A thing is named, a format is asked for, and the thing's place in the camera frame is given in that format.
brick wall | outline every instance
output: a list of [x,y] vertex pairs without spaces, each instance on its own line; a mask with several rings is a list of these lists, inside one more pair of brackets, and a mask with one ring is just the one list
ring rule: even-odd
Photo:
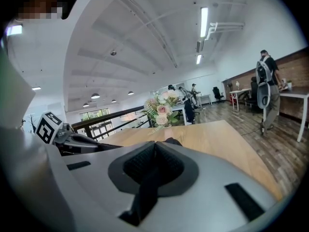
[[[309,48],[280,58],[276,60],[276,63],[281,77],[292,80],[294,87],[309,87]],[[230,88],[227,86],[229,82],[233,84],[234,90],[237,89],[236,81],[240,83],[239,89],[251,88],[251,77],[253,76],[255,76],[255,69],[225,80],[223,84],[226,97],[229,97]],[[281,97],[280,112],[301,119],[303,100]]]

black t-shirt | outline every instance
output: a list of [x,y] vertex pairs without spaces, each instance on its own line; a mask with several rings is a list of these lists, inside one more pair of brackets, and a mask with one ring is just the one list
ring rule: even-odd
[[[260,61],[263,61],[266,56],[262,56]],[[268,82],[269,85],[278,85],[277,78],[275,76],[275,70],[279,70],[275,60],[272,57],[266,59],[265,64],[268,66],[270,72],[272,72],[272,80]]]

floor plank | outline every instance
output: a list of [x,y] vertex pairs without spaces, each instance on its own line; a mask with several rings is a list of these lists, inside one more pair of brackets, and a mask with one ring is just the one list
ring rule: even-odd
[[309,159],[308,128],[305,128],[303,138],[298,143],[300,124],[282,116],[276,118],[272,130],[261,136],[259,123],[263,115],[252,114],[250,110],[246,112],[244,106],[237,111],[228,102],[222,102],[208,104],[196,111],[200,112],[196,116],[197,124],[224,119],[237,130],[274,175],[283,195],[299,185]]

metal railing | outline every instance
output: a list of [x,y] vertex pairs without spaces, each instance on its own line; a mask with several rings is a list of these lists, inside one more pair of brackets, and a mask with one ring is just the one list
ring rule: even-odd
[[[75,124],[72,124],[72,129],[74,130],[74,132],[77,133],[77,130],[80,130],[80,129],[84,129],[85,130],[85,133],[87,135],[87,137],[90,137],[92,139],[97,139],[99,137],[102,137],[116,129],[119,129],[135,120],[138,120],[144,116],[147,116],[146,114],[143,114],[141,113],[141,110],[143,110],[144,107],[143,106],[139,106],[139,107],[135,107],[135,108],[131,108],[131,109],[127,109],[127,110],[124,110],[124,111],[119,111],[119,112],[116,112],[116,113],[112,113],[112,114],[108,114],[108,115],[103,115],[101,117],[97,117],[97,118],[92,118],[92,119],[88,119],[88,120],[85,120],[85,121],[81,121],[81,122],[78,122],[78,123],[75,123]],[[104,122],[106,120],[110,120],[110,119],[113,119],[113,118],[117,118],[117,117],[122,117],[124,115],[127,115],[127,114],[130,114],[130,113],[134,113],[136,112],[135,114],[136,115],[140,115],[139,117],[135,118],[135,119],[132,119],[120,126],[117,126],[111,130],[108,130],[104,133],[101,133],[99,135],[96,135],[96,136],[93,136],[92,133],[91,133],[91,126],[92,125],[96,125],[98,123],[101,123],[101,122]],[[140,125],[137,126],[137,128],[141,127],[142,125],[146,124],[146,123],[149,123],[149,127],[153,127],[152,125],[152,122],[151,122],[151,119],[148,117],[148,120],[147,121],[144,121],[143,123],[141,123]]]

black office chair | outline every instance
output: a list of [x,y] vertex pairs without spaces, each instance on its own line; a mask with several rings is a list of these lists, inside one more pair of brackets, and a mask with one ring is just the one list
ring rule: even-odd
[[223,92],[221,92],[221,94],[220,94],[220,91],[219,91],[219,89],[218,89],[218,87],[213,87],[213,93],[214,93],[214,97],[217,99],[217,100],[219,100],[219,101],[221,101],[221,99],[224,97],[223,96]]
[[258,89],[258,84],[256,82],[256,77],[253,76],[251,78],[251,98],[248,98],[245,100],[246,110],[247,110],[247,104],[250,104],[251,108],[252,108],[252,105],[257,107],[257,89]]

